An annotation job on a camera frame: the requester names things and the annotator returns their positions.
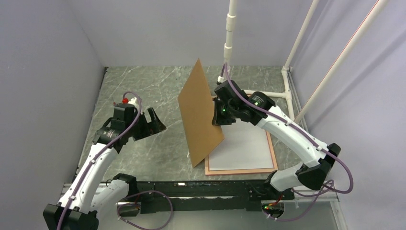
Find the brown backing board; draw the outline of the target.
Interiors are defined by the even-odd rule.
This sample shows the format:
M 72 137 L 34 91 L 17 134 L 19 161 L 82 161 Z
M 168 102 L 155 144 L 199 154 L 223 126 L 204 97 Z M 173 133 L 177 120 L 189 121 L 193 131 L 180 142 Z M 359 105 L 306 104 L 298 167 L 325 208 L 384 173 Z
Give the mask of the brown backing board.
M 178 103 L 194 168 L 225 139 L 221 127 L 212 125 L 214 102 L 199 59 L 178 96 Z

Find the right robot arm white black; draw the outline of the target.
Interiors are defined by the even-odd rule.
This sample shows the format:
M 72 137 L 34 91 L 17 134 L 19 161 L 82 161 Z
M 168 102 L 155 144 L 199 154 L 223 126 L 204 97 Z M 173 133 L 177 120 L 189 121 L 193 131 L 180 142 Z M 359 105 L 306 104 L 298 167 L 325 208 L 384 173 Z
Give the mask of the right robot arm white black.
M 340 152 L 338 145 L 328 145 L 310 136 L 262 92 L 248 96 L 233 80 L 221 83 L 214 92 L 213 125 L 231 125 L 238 119 L 251 123 L 275 136 L 302 161 L 273 172 L 264 185 L 266 197 L 275 199 L 283 191 L 300 185 L 314 191 L 325 187 L 324 181 L 335 162 L 332 155 L 338 156 Z

